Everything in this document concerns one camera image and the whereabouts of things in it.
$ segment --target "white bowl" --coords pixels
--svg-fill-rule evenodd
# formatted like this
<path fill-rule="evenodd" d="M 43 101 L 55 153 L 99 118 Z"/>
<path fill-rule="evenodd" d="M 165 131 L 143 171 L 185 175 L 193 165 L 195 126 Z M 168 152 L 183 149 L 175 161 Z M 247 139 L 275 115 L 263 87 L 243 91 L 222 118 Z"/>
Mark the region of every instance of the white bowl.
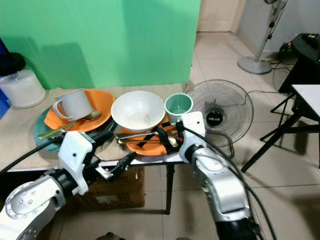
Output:
<path fill-rule="evenodd" d="M 148 91 L 125 93 L 117 98 L 111 107 L 113 120 L 135 132 L 143 132 L 157 126 L 165 114 L 162 99 Z"/>

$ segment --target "white wall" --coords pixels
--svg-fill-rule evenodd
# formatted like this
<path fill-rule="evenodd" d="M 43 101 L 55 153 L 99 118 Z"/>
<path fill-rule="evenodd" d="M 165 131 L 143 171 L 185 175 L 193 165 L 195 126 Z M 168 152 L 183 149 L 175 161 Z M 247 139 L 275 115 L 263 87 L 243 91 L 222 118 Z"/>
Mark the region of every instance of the white wall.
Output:
<path fill-rule="evenodd" d="M 271 6 L 263 0 L 246 0 L 238 35 L 256 52 L 266 34 Z M 320 0 L 288 0 L 273 37 L 264 52 L 278 52 L 283 42 L 299 33 L 320 33 Z"/>

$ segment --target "standing fan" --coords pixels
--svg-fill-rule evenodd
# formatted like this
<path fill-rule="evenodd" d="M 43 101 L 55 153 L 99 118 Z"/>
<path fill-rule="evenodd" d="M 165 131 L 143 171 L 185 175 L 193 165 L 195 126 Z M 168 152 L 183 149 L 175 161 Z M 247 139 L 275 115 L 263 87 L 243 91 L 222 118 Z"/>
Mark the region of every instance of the standing fan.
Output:
<path fill-rule="evenodd" d="M 232 145 L 249 130 L 254 107 L 239 85 L 227 80 L 208 80 L 195 85 L 187 94 L 193 100 L 192 110 L 203 114 L 205 137 L 211 143 L 218 147 Z"/>
<path fill-rule="evenodd" d="M 274 30 L 279 22 L 279 19 L 284 12 L 284 8 L 288 2 L 288 0 L 264 0 L 266 4 L 271 4 L 272 10 L 271 10 L 271 16 L 270 16 L 270 23 L 269 23 L 269 29 L 265 34 L 265 37 L 263 39 L 263 42 L 261 44 L 261 47 L 255 57 L 242 57 L 238 60 L 237 64 L 238 66 L 251 74 L 267 74 L 270 73 L 272 70 L 272 67 L 270 64 L 266 61 L 260 60 L 261 54 L 266 46 L 266 43 L 269 39 L 272 38 L 272 34 L 274 33 Z"/>

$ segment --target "white table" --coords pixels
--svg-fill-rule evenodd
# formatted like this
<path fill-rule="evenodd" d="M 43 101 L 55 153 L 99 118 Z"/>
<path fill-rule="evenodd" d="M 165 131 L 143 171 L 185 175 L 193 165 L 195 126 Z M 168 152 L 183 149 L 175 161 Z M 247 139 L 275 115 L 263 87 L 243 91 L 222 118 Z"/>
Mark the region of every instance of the white table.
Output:
<path fill-rule="evenodd" d="M 182 93 L 181 84 L 151 85 L 133 87 L 108 87 L 102 90 L 112 93 L 115 97 L 137 90 L 149 91 L 157 94 L 163 100 L 175 93 Z M 57 88 L 47 91 L 46 99 L 39 105 L 17 109 L 11 107 L 0 120 L 0 170 L 12 163 L 14 160 L 36 147 L 33 137 L 33 126 L 38 117 L 52 105 L 55 97 L 68 92 L 67 89 Z M 103 167 L 115 166 L 119 159 L 130 153 L 128 149 L 123 150 L 114 139 L 99 147 L 95 154 L 103 160 Z M 166 165 L 167 167 L 167 208 L 170 213 L 171 194 L 174 175 L 174 164 L 181 164 L 179 154 L 165 157 L 141 157 L 132 161 L 134 166 Z M 8 194 L 13 188 L 28 181 L 37 179 L 44 171 L 51 168 L 59 168 L 57 153 L 41 150 L 26 158 L 8 172 L 6 179 L 0 179 L 1 192 Z"/>

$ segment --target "robotic arm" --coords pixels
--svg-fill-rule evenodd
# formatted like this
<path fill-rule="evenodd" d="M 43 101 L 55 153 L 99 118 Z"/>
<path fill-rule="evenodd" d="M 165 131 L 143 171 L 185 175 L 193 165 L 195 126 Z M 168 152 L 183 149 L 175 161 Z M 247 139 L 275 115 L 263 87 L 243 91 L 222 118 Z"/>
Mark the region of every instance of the robotic arm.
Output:
<path fill-rule="evenodd" d="M 201 112 L 182 116 L 184 127 L 204 137 L 206 131 L 203 121 Z M 206 147 L 204 140 L 186 130 L 183 139 L 180 157 L 192 165 L 192 171 L 206 195 L 219 238 L 257 239 L 245 187 L 229 170 L 228 162 Z"/>
<path fill-rule="evenodd" d="M 201 112 L 182 116 L 183 126 L 205 136 Z M 34 182 L 16 188 L 0 212 L 0 240 L 34 240 L 66 198 L 84 194 L 88 185 L 99 178 L 109 181 L 127 170 L 137 156 L 130 153 L 111 171 L 99 166 L 95 141 L 85 133 L 68 132 L 58 153 L 60 170 L 51 170 Z M 221 156 L 206 147 L 206 142 L 183 131 L 179 155 L 192 170 L 204 191 L 220 239 L 255 240 L 245 188 L 229 170 Z"/>
<path fill-rule="evenodd" d="M 96 141 L 85 133 L 68 132 L 58 153 L 63 168 L 49 170 L 36 181 L 17 187 L 7 197 L 0 212 L 0 240 L 35 240 L 66 204 L 66 198 L 83 195 L 88 185 L 101 177 L 111 181 L 120 176 L 137 156 L 130 153 L 113 170 L 105 171 L 94 155 L 95 148 Z"/>

